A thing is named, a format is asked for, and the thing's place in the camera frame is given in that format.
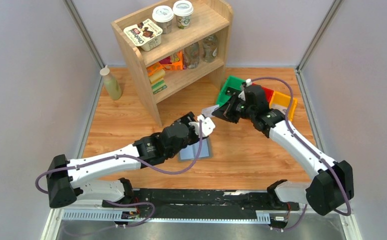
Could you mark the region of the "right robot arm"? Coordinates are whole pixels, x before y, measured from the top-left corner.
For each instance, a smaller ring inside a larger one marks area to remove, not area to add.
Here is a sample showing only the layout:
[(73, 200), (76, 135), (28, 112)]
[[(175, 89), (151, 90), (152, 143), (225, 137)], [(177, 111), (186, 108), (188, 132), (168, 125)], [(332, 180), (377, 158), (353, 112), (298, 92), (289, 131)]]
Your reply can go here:
[(284, 148), (304, 169), (310, 182), (276, 181), (267, 188), (276, 203), (309, 205), (325, 216), (354, 197), (353, 169), (312, 145), (279, 109), (270, 108), (259, 85), (246, 86), (214, 109), (212, 116), (230, 123), (251, 121), (254, 128)]

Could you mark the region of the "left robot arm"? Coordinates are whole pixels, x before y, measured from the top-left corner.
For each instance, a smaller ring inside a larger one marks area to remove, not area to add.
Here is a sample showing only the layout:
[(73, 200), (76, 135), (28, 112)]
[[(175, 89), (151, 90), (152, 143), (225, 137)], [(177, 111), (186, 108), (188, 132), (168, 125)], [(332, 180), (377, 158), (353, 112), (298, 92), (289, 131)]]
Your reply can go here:
[(181, 150), (202, 144), (213, 132), (215, 125), (209, 117), (195, 117), (192, 112), (182, 116), (161, 132), (144, 136), (134, 143), (100, 155), (68, 159), (65, 154), (56, 155), (48, 170), (43, 173), (47, 189), (37, 189), (47, 194), (52, 209), (70, 206), (77, 201), (101, 200), (131, 204), (130, 182), (121, 178), (104, 181), (102, 177), (114, 173), (151, 168), (170, 174), (157, 166), (174, 158)]

